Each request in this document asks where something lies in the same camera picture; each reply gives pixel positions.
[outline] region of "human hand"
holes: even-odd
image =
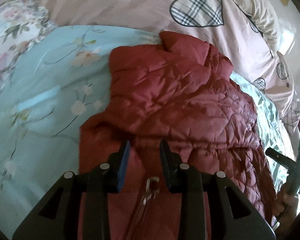
[[[298,197],[288,195],[287,185],[283,184],[279,193],[277,194],[277,200],[274,203],[272,212],[274,216],[278,216],[284,211],[284,203],[287,205],[287,210],[282,214],[280,218],[280,226],[276,229],[277,235],[284,234],[291,226],[297,216],[298,209]]]

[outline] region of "light blue bed sheet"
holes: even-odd
[[[64,172],[78,171],[79,127],[109,102],[111,50],[159,42],[140,30],[66,26],[20,57],[0,95],[0,229],[8,238]],[[92,53],[75,67],[81,51]],[[264,146],[280,150],[274,105],[238,74],[231,78],[256,102]]]

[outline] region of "red jacket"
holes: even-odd
[[[177,239],[181,196],[164,185],[161,138],[199,171],[224,171],[270,222],[273,180],[256,133],[253,100],[229,79],[233,65],[215,46],[192,36],[161,32],[160,38],[162,45],[112,51],[110,103],[81,127],[80,173],[105,162],[124,139],[131,142],[123,192],[109,195],[112,239],[122,239],[152,176],[162,184],[139,239]]]

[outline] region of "white floral fabric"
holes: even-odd
[[[0,6],[0,93],[20,55],[55,28],[45,7],[22,0]]]

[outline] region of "silver screw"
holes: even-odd
[[[107,170],[109,168],[110,168],[110,164],[109,163],[102,163],[100,165],[100,169],[102,169],[102,170]]]
[[[182,170],[187,170],[187,169],[189,169],[189,164],[188,163],[181,163],[180,164],[180,169],[182,169]]]
[[[63,175],[66,179],[70,179],[73,176],[73,173],[71,171],[67,171],[64,175]]]
[[[218,178],[224,178],[226,176],[226,174],[223,171],[218,171],[217,172],[217,177]]]

